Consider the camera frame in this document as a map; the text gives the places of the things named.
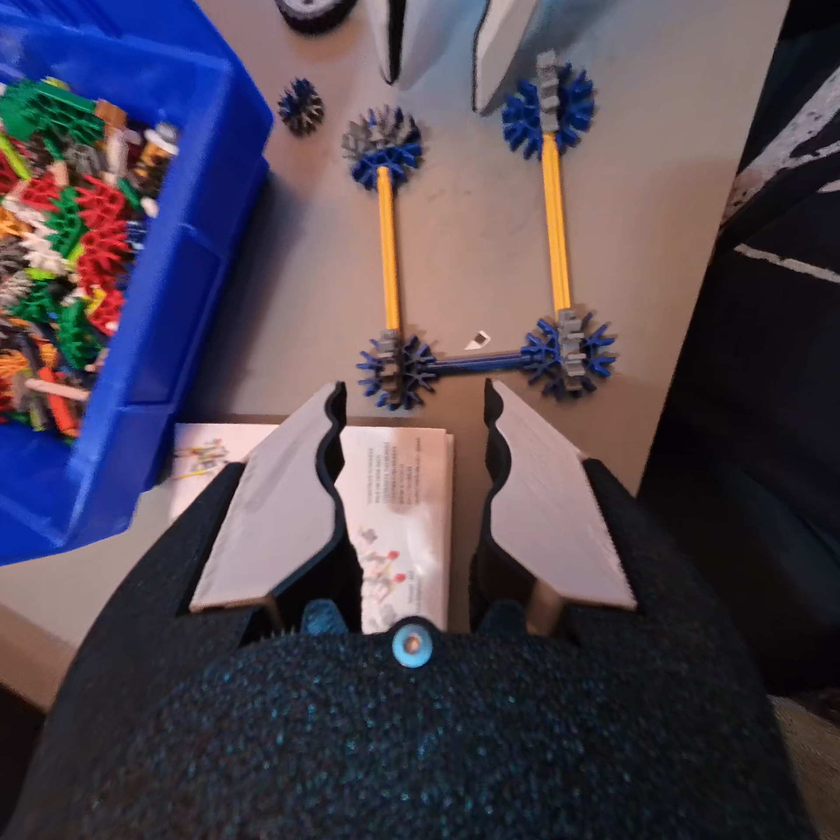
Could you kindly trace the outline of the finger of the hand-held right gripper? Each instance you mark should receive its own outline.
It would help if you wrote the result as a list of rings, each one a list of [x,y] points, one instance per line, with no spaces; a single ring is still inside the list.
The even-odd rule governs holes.
[[[428,2],[369,1],[367,9],[383,80],[390,87],[410,88],[430,65]]]
[[[474,111],[489,112],[508,92],[520,48],[541,1],[487,1],[474,36]]]

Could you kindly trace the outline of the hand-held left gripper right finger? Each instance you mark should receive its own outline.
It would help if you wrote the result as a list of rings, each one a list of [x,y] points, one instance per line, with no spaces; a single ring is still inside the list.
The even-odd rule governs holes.
[[[480,598],[520,605],[530,632],[566,606],[637,609],[581,451],[499,380],[486,380]]]

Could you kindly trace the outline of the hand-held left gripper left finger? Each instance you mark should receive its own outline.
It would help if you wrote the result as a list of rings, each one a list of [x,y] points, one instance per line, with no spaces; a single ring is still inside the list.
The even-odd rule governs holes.
[[[335,481],[347,389],[330,382],[247,459],[189,604],[191,613],[265,607],[300,624],[347,589],[347,524]]]

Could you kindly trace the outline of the blue plastic storage bin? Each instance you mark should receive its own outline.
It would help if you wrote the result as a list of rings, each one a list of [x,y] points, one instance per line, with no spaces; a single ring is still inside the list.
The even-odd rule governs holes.
[[[268,164],[271,107],[195,2],[2,2],[2,80],[57,77],[182,130],[73,446],[2,426],[1,561],[121,533],[161,470]]]

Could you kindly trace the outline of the yellow blue toy rod frame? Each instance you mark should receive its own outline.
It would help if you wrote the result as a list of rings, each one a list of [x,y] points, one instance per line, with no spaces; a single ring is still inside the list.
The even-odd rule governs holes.
[[[396,255],[396,188],[406,183],[422,157],[421,131],[400,108],[370,110],[351,122],[343,136],[344,155],[353,180],[377,195],[381,243],[385,329],[361,353],[357,368],[366,397],[390,412],[424,404],[423,392],[446,376],[521,371],[529,384],[557,400],[596,391],[595,380],[612,375],[615,338],[607,325],[595,326],[592,312],[581,315],[573,304],[569,245],[564,220],[561,157],[577,146],[595,116],[595,84],[587,71],[562,62],[555,51],[542,52],[535,76],[522,80],[501,112],[502,136],[512,152],[539,159],[553,316],[541,318],[516,352],[439,359],[416,335],[405,337]]]

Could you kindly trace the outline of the grey toy wheel black tire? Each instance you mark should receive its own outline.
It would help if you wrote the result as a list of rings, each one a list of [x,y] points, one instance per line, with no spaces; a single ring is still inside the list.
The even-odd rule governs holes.
[[[339,27],[357,3],[357,1],[275,1],[287,26],[306,36],[324,35]]]

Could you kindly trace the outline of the white instruction booklet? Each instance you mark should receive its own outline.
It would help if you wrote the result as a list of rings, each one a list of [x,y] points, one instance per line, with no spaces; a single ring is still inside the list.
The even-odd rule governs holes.
[[[171,520],[277,426],[178,424]],[[346,427],[336,489],[359,562],[363,634],[409,616],[446,629],[455,439],[440,428]]]

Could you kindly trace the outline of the blue grey toy connector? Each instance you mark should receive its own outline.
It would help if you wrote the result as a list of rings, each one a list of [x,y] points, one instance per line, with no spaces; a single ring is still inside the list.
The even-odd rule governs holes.
[[[314,133],[324,121],[322,99],[306,78],[296,78],[286,87],[277,106],[280,120],[298,138]]]

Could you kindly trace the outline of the black printed shirt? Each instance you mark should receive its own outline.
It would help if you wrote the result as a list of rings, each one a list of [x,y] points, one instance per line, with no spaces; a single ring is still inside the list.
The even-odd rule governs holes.
[[[639,497],[769,691],[838,691],[839,2],[789,2]]]

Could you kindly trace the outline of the pile of colourful toy pieces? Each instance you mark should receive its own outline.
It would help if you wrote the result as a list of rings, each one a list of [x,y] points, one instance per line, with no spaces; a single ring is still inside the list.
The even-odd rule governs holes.
[[[2,85],[1,417],[73,445],[181,130],[47,77]]]

